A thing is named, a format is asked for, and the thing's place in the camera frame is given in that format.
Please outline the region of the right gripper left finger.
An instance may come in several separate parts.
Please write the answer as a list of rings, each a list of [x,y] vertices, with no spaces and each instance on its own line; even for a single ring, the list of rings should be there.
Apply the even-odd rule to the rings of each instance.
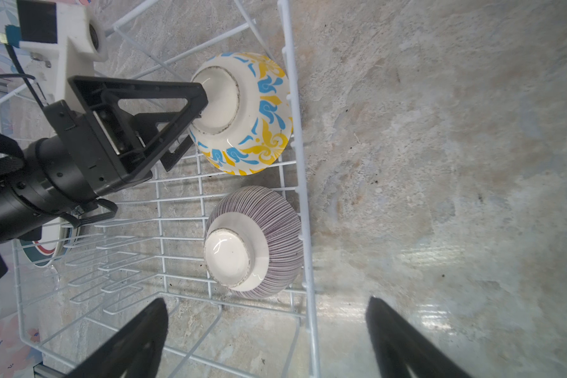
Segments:
[[[83,361],[68,377],[156,377],[169,328],[158,298]]]

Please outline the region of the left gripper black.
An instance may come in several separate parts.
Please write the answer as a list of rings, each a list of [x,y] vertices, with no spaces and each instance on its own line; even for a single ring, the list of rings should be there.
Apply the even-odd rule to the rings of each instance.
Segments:
[[[170,172],[195,145],[187,130],[209,101],[199,83],[75,76],[68,79],[86,113],[64,101],[43,109],[56,136],[35,144],[35,207],[71,210]],[[180,99],[178,111],[132,114],[122,100]]]

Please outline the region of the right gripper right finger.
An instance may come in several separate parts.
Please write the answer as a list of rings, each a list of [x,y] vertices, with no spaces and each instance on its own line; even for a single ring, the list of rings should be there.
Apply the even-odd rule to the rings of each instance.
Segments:
[[[369,299],[365,321],[382,377],[469,376],[383,299]]]

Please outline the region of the yellow patterned ceramic bowl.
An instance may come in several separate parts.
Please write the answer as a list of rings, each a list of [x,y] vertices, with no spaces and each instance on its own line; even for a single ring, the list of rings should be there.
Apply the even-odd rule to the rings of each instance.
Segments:
[[[192,82],[208,104],[189,127],[198,151],[222,172],[247,176],[269,168],[293,133],[285,71],[256,53],[223,53],[200,66]]]

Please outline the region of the white plate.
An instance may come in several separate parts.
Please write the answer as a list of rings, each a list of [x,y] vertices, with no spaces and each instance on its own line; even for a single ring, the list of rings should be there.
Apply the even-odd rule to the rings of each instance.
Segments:
[[[69,245],[77,241],[79,228],[64,226],[54,220],[42,227],[42,238],[35,241],[20,240],[25,257],[35,266],[45,268],[52,264],[55,258],[66,254]]]

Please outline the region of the grey striped ceramic bowl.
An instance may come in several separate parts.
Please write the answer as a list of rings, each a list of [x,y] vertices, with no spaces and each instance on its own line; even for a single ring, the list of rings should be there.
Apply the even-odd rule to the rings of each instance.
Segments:
[[[241,187],[209,217],[203,243],[206,268],[232,295],[277,295],[304,264],[301,231],[299,215],[282,195],[267,187]]]

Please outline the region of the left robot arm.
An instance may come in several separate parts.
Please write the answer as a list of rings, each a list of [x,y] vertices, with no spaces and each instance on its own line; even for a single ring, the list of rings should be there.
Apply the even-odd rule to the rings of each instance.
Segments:
[[[114,217],[108,196],[171,170],[208,105],[200,83],[69,78],[81,110],[63,100],[44,109],[55,136],[21,149],[0,134],[0,244],[37,240],[61,218],[73,227]],[[0,279],[7,273],[0,255]]]

